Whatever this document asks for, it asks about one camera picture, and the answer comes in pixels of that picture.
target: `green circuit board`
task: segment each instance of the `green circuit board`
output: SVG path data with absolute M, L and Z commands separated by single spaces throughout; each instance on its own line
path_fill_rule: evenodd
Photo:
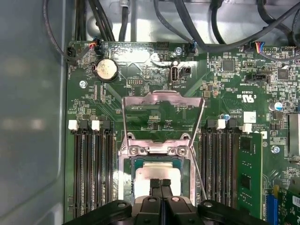
M 278 224 L 300 224 L 300 195 L 281 188 L 278 193 Z
M 88 44 L 72 42 L 69 46 L 78 54 Z M 174 53 L 177 47 L 182 50 L 180 55 Z M 264 52 L 287 58 L 295 54 L 288 47 L 265 47 Z M 99 120 L 103 133 L 78 135 L 67 130 L 65 221 L 119 198 L 122 98 L 144 97 L 155 90 L 205 99 L 194 147 L 210 199 L 265 219 L 265 196 L 274 184 L 287 188 L 289 179 L 300 175 L 299 167 L 290 162 L 288 148 L 288 114 L 298 113 L 299 62 L 273 62 L 241 48 L 216 54 L 193 52 L 189 44 L 182 43 L 103 42 L 101 53 L 90 50 L 77 65 L 68 66 L 67 126 L 70 120 L 78 121 L 79 127 L 81 121 L 87 121 L 90 127 L 92 120 Z M 94 73 L 95 62 L 103 58 L 118 65 L 118 76 L 112 82 L 103 82 Z M 180 70 L 175 81 L 170 75 L 174 61 L 179 62 Z M 282 103 L 281 111 L 272 111 L 270 105 L 275 102 Z M 191 135 L 198 114 L 188 105 L 168 103 L 126 110 L 128 131 L 136 139 L 155 142 L 179 139 L 183 133 Z M 215 129 L 222 115 L 235 121 L 234 129 Z M 208 128 L 208 122 L 215 123 Z M 252 126 L 249 134 L 241 131 L 244 124 Z M 274 153 L 274 147 L 280 152 Z M 104 150 L 99 154 L 97 148 Z M 127 201 L 133 198 L 134 165 L 130 160 L 124 164 L 127 176 L 122 198 Z M 182 174 L 189 170 L 184 163 L 179 167 Z M 182 193 L 188 195 L 187 188 L 182 187 Z M 195 202 L 201 200 L 197 180 Z

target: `screw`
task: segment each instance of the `screw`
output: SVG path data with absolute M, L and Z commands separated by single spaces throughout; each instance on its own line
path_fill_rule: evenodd
M 277 154 L 280 152 L 280 148 L 278 146 L 273 146 L 271 149 L 271 152 L 274 154 Z
M 87 86 L 88 86 L 88 83 L 86 81 L 80 81 L 79 82 L 79 87 L 86 88 Z
M 176 55 L 181 55 L 182 54 L 182 48 L 180 48 L 180 47 L 175 48 L 175 53 L 176 53 Z
M 205 202 L 204 206 L 207 207 L 207 208 L 210 208 L 210 207 L 212 207 L 212 204 L 210 202 Z
M 186 154 L 186 149 L 185 148 L 178 149 L 178 155 L 184 156 L 185 154 Z
M 178 197 L 173 197 L 173 198 L 172 198 L 172 201 L 173 201 L 173 202 L 179 202 L 179 200 L 180 200 L 180 199 L 179 199 Z
M 133 148 L 130 148 L 129 152 L 131 155 L 136 155 L 138 153 L 138 149 L 133 147 Z

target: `wire bundle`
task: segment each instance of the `wire bundle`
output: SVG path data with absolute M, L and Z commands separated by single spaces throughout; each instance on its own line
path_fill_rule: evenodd
M 85 0 L 77 0 L 75 8 L 75 41 L 86 40 L 86 5 Z
M 105 11 L 98 0 L 89 0 L 90 8 L 93 11 L 100 35 L 104 41 L 115 41 L 112 28 L 109 24 Z
M 263 51 L 264 42 L 255 42 L 256 51 L 260 54 Z
M 128 7 L 123 6 L 122 7 L 122 25 L 119 33 L 119 41 L 125 41 L 125 35 L 127 30 L 127 24 L 128 24 Z
M 214 34 L 216 35 L 216 38 L 218 40 L 219 43 L 225 43 L 224 40 L 222 39 L 219 31 L 218 31 L 218 27 L 217 27 L 217 9 L 221 7 L 222 5 L 222 0 L 213 0 L 212 1 L 212 6 L 211 9 L 213 11 L 212 13 L 212 19 L 213 19 L 213 31 Z M 204 41 L 202 40 L 202 38 L 200 37 L 197 29 L 195 28 L 193 21 L 188 13 L 188 10 L 184 4 L 183 0 L 174 0 L 174 4 L 176 6 L 177 12 L 180 16 L 180 19 L 182 21 L 182 23 L 184 24 L 185 28 L 187 29 L 187 31 L 189 32 L 189 34 L 191 35 L 191 37 L 193 38 L 193 40 L 197 43 L 197 47 L 200 48 L 201 50 L 208 52 L 208 53 L 218 53 L 218 52 L 227 52 L 230 51 L 234 48 L 246 45 L 250 42 L 256 41 L 257 39 L 261 38 L 262 36 L 266 35 L 267 33 L 269 33 L 270 31 L 272 31 L 274 28 L 276 27 L 280 27 L 281 30 L 282 28 L 285 26 L 282 25 L 281 23 L 288 18 L 289 16 L 291 16 L 293 13 L 295 13 L 297 10 L 299 10 L 299 12 L 296 14 L 299 15 L 300 14 L 300 2 L 297 3 L 296 5 L 294 5 L 292 8 L 290 8 L 288 11 L 286 11 L 283 15 L 281 15 L 278 19 L 274 19 L 272 22 L 269 23 L 269 25 L 267 27 L 264 27 L 261 31 L 241 40 L 241 41 L 237 41 L 235 43 L 231 43 L 231 44 L 227 44 L 227 45 L 220 45 L 220 46 L 210 46 L 204 43 Z M 158 9 L 158 0 L 154 0 L 154 9 L 156 12 L 156 15 L 158 17 L 158 19 L 160 20 L 160 22 L 170 31 L 172 31 L 173 33 L 179 35 L 180 37 L 182 37 L 184 40 L 190 42 L 189 38 L 184 36 L 183 34 L 179 33 L 173 26 L 171 26 L 166 19 L 161 15 L 159 9 Z M 271 59 L 271 60 L 277 60 L 279 61 L 280 59 L 277 58 L 273 58 L 269 55 L 266 55 L 263 53 L 263 45 L 264 44 L 260 44 L 257 47 L 257 52 L 259 54 L 261 54 L 262 56 L 264 56 L 265 58 Z M 300 56 L 295 56 L 293 58 L 287 59 L 287 60 L 294 60 L 294 59 L 298 59 L 298 57 L 300 58 Z
M 257 11 L 263 21 L 265 21 L 267 24 L 271 24 L 272 22 L 275 21 L 275 19 L 270 14 L 268 14 L 265 4 L 266 4 L 266 0 L 257 0 Z M 280 30 L 285 34 L 288 40 L 288 44 L 290 46 L 294 46 L 294 41 L 291 36 L 292 31 L 287 26 L 281 23 L 276 27 L 276 29 Z
M 55 37 L 53 35 L 52 29 L 50 26 L 49 17 L 48 17 L 48 2 L 49 2 L 49 0 L 43 0 L 43 19 L 44 19 L 44 24 L 45 24 L 47 34 L 49 36 L 49 39 L 50 39 L 53 47 L 62 57 L 64 57 L 65 59 L 67 59 L 69 61 L 77 61 L 77 60 L 81 59 L 83 56 L 85 56 L 86 53 L 88 53 L 90 48 L 87 47 L 87 48 L 83 49 L 83 51 L 76 57 L 68 56 L 61 50 L 61 48 L 59 47 L 59 45 L 57 44 L 57 42 L 55 40 Z

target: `chip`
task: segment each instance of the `chip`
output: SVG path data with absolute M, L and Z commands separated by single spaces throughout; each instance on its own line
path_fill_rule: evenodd
M 247 137 L 240 137 L 240 150 L 251 151 L 251 139 Z
M 224 60 L 223 61 L 223 70 L 224 71 L 234 71 L 234 61 L 233 60 Z
M 288 81 L 289 80 L 288 69 L 278 69 L 278 79 Z
M 283 119 L 283 112 L 273 112 L 273 119 L 274 120 L 282 120 Z
M 203 92 L 203 97 L 205 97 L 205 98 L 210 98 L 210 91 L 209 91 L 209 90 L 205 90 L 205 91 Z
M 251 190 L 251 178 L 242 174 L 240 178 L 240 184 L 244 187 L 247 188 L 248 190 Z

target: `black connector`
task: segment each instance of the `black connector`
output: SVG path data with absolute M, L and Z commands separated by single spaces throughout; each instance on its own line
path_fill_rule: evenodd
M 212 0 L 210 3 L 210 9 L 212 10 L 213 8 L 220 8 L 223 4 L 224 0 Z

